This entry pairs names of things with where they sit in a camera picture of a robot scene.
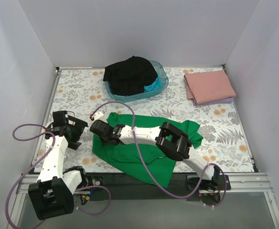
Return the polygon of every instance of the blue plastic basin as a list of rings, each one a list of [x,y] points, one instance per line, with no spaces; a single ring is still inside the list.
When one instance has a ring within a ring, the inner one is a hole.
[[[162,88],[157,89],[157,90],[153,90],[153,91],[149,91],[149,92],[143,92],[140,94],[134,94],[134,95],[129,95],[129,96],[121,96],[121,95],[116,95],[116,94],[112,94],[111,92],[111,88],[110,88],[110,84],[108,81],[106,81],[106,89],[107,89],[107,93],[109,94],[109,96],[116,100],[116,101],[120,101],[123,103],[127,103],[127,102],[131,102],[134,100],[138,100],[138,99],[145,99],[145,98],[149,98],[152,96],[155,96],[159,93],[161,93],[167,86],[168,86],[168,77],[165,74],[164,68],[163,66],[156,62],[156,61],[150,61],[152,66],[154,67],[155,71],[158,74],[158,77],[160,79],[160,82],[162,84]]]

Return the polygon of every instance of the purple cloth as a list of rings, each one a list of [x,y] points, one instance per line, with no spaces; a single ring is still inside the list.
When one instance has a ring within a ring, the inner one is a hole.
[[[194,106],[198,106],[198,104],[196,103],[196,101],[194,99],[192,99],[193,105]],[[228,104],[233,102],[233,97],[228,97],[226,99],[219,99],[219,100],[215,100],[215,101],[211,101],[208,103],[204,103],[204,104],[200,104],[200,105],[207,105],[207,104]]]

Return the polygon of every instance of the black cloth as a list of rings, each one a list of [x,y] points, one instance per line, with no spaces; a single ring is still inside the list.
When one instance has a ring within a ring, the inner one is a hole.
[[[145,58],[131,58],[106,67],[103,81],[108,81],[113,94],[133,95],[144,92],[144,86],[152,84],[158,74]]]

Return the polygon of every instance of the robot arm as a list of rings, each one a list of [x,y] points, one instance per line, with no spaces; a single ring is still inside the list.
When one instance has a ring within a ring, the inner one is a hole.
[[[37,182],[30,184],[28,194],[39,220],[48,219],[74,210],[73,194],[77,187],[86,187],[85,170],[72,167],[63,172],[66,149],[77,149],[87,122],[67,115],[67,111],[53,112],[54,122],[46,129],[55,135],[55,146],[44,160]],[[47,135],[46,150],[51,147],[53,137]]]
[[[135,143],[131,126],[118,124],[111,127],[102,112],[95,113],[91,119],[94,122],[90,131],[98,135],[103,142],[113,145]],[[168,158],[184,162],[201,176],[207,161],[196,152],[188,135],[179,128],[164,122],[162,126],[152,128],[135,127],[134,131],[139,144],[157,146]],[[208,167],[203,179],[216,183],[219,174],[218,169]]]

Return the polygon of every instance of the cable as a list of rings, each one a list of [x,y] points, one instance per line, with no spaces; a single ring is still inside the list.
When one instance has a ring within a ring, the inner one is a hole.
[[[221,191],[221,184],[219,185],[219,190],[218,190],[218,192],[217,192],[217,193],[212,193],[211,195],[212,195],[212,196],[218,195],[220,191]]]
[[[206,191],[210,192],[210,194],[213,194],[213,193],[216,191],[215,186],[213,186],[213,185],[211,185],[211,184],[207,184],[207,185],[203,186],[203,188],[204,188]]]
[[[49,134],[49,135],[51,135],[51,136],[53,137],[52,147],[54,147],[54,145],[55,145],[55,135],[54,135],[53,133],[51,133],[51,132],[43,132],[43,133],[40,133],[40,134],[37,135],[37,136],[30,137],[30,138],[25,138],[25,139],[21,139],[21,138],[16,137],[16,136],[15,136],[15,132],[16,132],[19,128],[23,127],[23,126],[38,126],[38,127],[42,127],[43,129],[46,129],[45,126],[39,125],[39,124],[23,124],[23,125],[20,125],[20,126],[16,127],[16,128],[13,130],[13,132],[12,132],[12,137],[13,137],[15,140],[21,141],[21,142],[25,142],[25,141],[30,141],[30,140],[36,139],[36,138],[38,138],[38,137],[40,137],[40,136],[42,136],[42,135]],[[8,193],[8,195],[7,195],[7,199],[6,199],[6,203],[5,203],[5,215],[6,215],[6,219],[7,219],[8,223],[9,223],[9,224],[11,225],[11,227],[13,227],[14,229],[20,229],[20,228],[17,227],[17,226],[12,222],[11,217],[10,217],[10,215],[9,215],[9,201],[10,201],[11,195],[12,195],[12,193],[13,193],[15,187],[20,183],[20,181],[21,181],[33,168],[35,168],[35,167],[36,167],[36,166],[50,153],[50,152],[51,152],[52,147],[50,147],[50,148],[46,151],[46,153],[45,153],[39,160],[37,160],[37,162],[35,162],[30,168],[28,168],[28,169],[21,175],[20,178],[17,179],[17,181],[13,184],[12,188],[10,189],[10,191],[9,191],[9,193]],[[85,190],[85,189],[93,188],[93,187],[102,188],[102,189],[104,189],[104,190],[107,191],[108,196],[109,196],[109,201],[108,201],[106,207],[105,207],[102,211],[97,212],[97,213],[93,213],[93,212],[86,211],[86,210],[83,209],[83,208],[78,208],[78,209],[80,209],[80,210],[82,210],[83,212],[85,212],[85,213],[87,213],[87,214],[90,214],[90,215],[99,215],[99,214],[103,213],[103,212],[109,207],[109,205],[110,205],[110,201],[111,201],[111,193],[110,193],[110,191],[109,191],[106,187],[103,187],[103,186],[87,186],[87,187],[83,187],[83,188],[77,189],[76,191],[81,191],[81,190]],[[31,229],[36,229],[36,228],[38,228],[38,227],[39,227],[42,223],[44,223],[44,222],[45,222],[45,220],[42,220],[41,222],[39,222],[36,226],[34,226],[34,227],[31,228]]]
[[[92,196],[94,190],[95,190],[95,189],[93,189],[93,190],[91,191],[91,193],[90,193],[90,195],[88,195],[88,197],[91,197],[91,196]]]
[[[50,123],[50,124],[46,127],[45,130],[49,129],[49,128],[52,126],[52,124],[54,124],[54,122]]]
[[[123,104],[123,105],[125,105],[125,106],[132,112],[133,118],[132,118],[132,125],[131,125],[131,128],[132,128],[133,138],[134,138],[134,142],[135,142],[136,148],[137,148],[138,153],[139,153],[140,160],[141,160],[143,166],[145,167],[145,169],[146,169],[148,175],[150,176],[150,178],[153,180],[153,182],[154,182],[163,192],[165,192],[167,195],[169,195],[169,196],[171,196],[171,197],[173,197],[173,198],[177,198],[177,199],[186,199],[186,198],[189,198],[189,197],[192,196],[192,195],[196,192],[196,190],[198,189],[198,187],[199,187],[199,185],[200,185],[200,183],[201,183],[201,181],[202,181],[202,179],[203,179],[204,173],[205,173],[205,171],[207,170],[207,168],[208,168],[209,166],[217,166],[217,167],[220,169],[221,173],[223,174],[224,180],[225,180],[224,195],[223,195],[223,197],[221,198],[221,200],[220,200],[216,205],[207,205],[207,206],[209,206],[209,207],[217,207],[218,205],[220,205],[220,204],[222,203],[222,201],[225,199],[226,188],[227,188],[227,185],[226,185],[226,177],[225,177],[225,173],[223,172],[223,170],[222,170],[218,165],[216,165],[216,164],[214,164],[214,163],[210,163],[210,164],[208,164],[208,165],[206,165],[206,166],[204,167],[204,169],[203,169],[203,171],[202,171],[202,174],[201,174],[201,176],[200,176],[200,179],[199,179],[199,181],[198,181],[198,184],[196,185],[195,189],[194,189],[190,194],[181,197],[181,196],[177,196],[177,195],[175,195],[175,194],[172,194],[172,193],[170,193],[169,191],[167,191],[166,189],[164,189],[164,188],[156,181],[156,179],[153,177],[153,175],[152,175],[151,172],[149,171],[149,169],[148,169],[148,167],[146,166],[145,161],[144,161],[144,159],[143,159],[143,157],[142,157],[142,154],[141,154],[141,152],[140,152],[139,143],[138,143],[138,140],[137,140],[137,138],[136,138],[135,131],[134,131],[134,127],[135,127],[135,114],[134,114],[134,111],[131,109],[131,107],[128,106],[127,104],[125,104],[125,103],[122,103],[122,102],[110,101],[110,102],[104,103],[104,104],[100,105],[99,107],[97,107],[96,110],[91,114],[91,116],[93,116],[93,115],[94,115],[101,107],[103,107],[104,105],[111,104],[111,103]]]
[[[76,118],[76,115],[73,111],[67,111],[68,113],[73,113],[74,114],[74,117]]]
[[[81,205],[84,205],[85,203],[82,200],[82,196],[80,196],[80,200],[81,200]]]
[[[73,111],[67,111],[68,113],[73,113],[74,114],[74,117],[76,118],[76,115]]]

